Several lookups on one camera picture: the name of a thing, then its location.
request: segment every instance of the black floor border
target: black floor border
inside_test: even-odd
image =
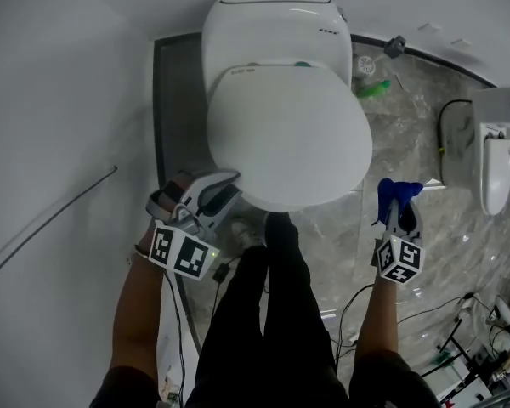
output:
[[[200,36],[201,33],[192,33],[189,35],[181,35],[179,37],[158,39],[155,41],[155,47],[153,48],[153,131],[155,133],[156,175],[160,188],[162,188],[167,182],[166,168],[164,167],[164,146],[162,144],[163,113],[161,110],[161,101],[159,99],[163,85],[161,74],[161,48],[175,43],[198,40],[200,39]],[[178,285],[179,298],[185,310],[187,325],[189,326],[191,336],[193,337],[196,350],[200,353],[202,348],[201,341],[198,337],[198,333],[196,332],[195,321],[193,320],[193,314],[190,310],[189,300],[187,299],[184,278],[178,274],[175,275],[175,278]]]
[[[161,187],[164,186],[164,184],[166,183],[166,170],[164,167],[164,148],[162,145],[162,110],[161,102],[159,101],[159,95],[162,91],[163,83],[161,74],[162,63],[161,48],[167,45],[174,45],[177,43],[186,43],[188,41],[200,40],[201,36],[202,34],[200,32],[187,33],[185,35],[178,35],[176,37],[166,37],[163,39],[157,39],[155,41],[155,48],[153,52],[153,131],[155,132],[156,173],[159,180],[159,186]],[[383,48],[383,46],[386,44],[386,41],[383,41],[382,39],[363,37],[361,35],[352,35],[351,41],[353,43],[373,45],[380,48]],[[422,51],[410,47],[406,47],[405,53],[410,54],[412,56],[416,56],[417,58],[428,60],[429,62],[433,62],[437,65],[445,66],[454,71],[460,72],[464,76],[471,77],[474,80],[484,84],[488,88],[496,88],[496,85],[488,82],[483,77],[480,77],[474,74],[473,72],[460,67],[459,65],[452,64],[447,60],[434,57],[431,54],[426,54]],[[193,340],[195,342],[196,349],[200,353],[201,342],[196,332],[195,322],[193,320],[193,314],[190,310],[189,301],[187,299],[183,277],[181,275],[176,275],[176,282],[178,283],[179,297],[184,306],[191,336],[193,337]]]
[[[358,44],[365,44],[365,45],[373,45],[375,47],[381,47],[383,48],[387,41],[383,41],[382,39],[376,39],[373,37],[363,37],[361,35],[352,35],[351,36],[352,43],[358,43]],[[464,76],[471,77],[477,82],[480,82],[484,84],[487,88],[496,88],[496,85],[488,82],[483,77],[474,74],[473,72],[466,70],[462,66],[453,64],[449,62],[448,60],[444,60],[441,58],[437,58],[435,56],[432,56],[431,54],[424,53],[423,51],[416,50],[415,48],[406,47],[405,53],[410,54],[412,56],[416,56],[417,58],[428,60],[429,62],[433,62],[434,64],[445,66],[447,68],[450,68],[453,71],[460,72]]]

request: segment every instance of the person's leg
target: person's leg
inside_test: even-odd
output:
[[[296,370],[334,368],[332,346],[310,287],[310,274],[298,248],[298,230],[289,215],[271,213],[266,224],[271,255],[269,312],[265,345]]]
[[[229,406],[258,378],[263,362],[259,302],[269,254],[260,242],[246,249],[213,316],[196,370],[189,406]]]

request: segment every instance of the toilet tank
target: toilet tank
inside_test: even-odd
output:
[[[329,68],[351,87],[348,25],[332,0],[218,0],[202,31],[208,97],[231,67],[294,65]]]

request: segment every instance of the black sleeve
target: black sleeve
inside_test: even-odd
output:
[[[355,365],[349,397],[355,408],[440,407],[423,378],[390,351],[368,355]]]
[[[114,367],[106,373],[90,408],[155,408],[161,400],[155,381],[133,367]]]

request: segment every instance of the blue cloth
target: blue cloth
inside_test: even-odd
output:
[[[421,183],[407,183],[384,178],[377,186],[377,220],[387,225],[389,206],[396,199],[399,202],[399,217],[411,199],[423,189]]]

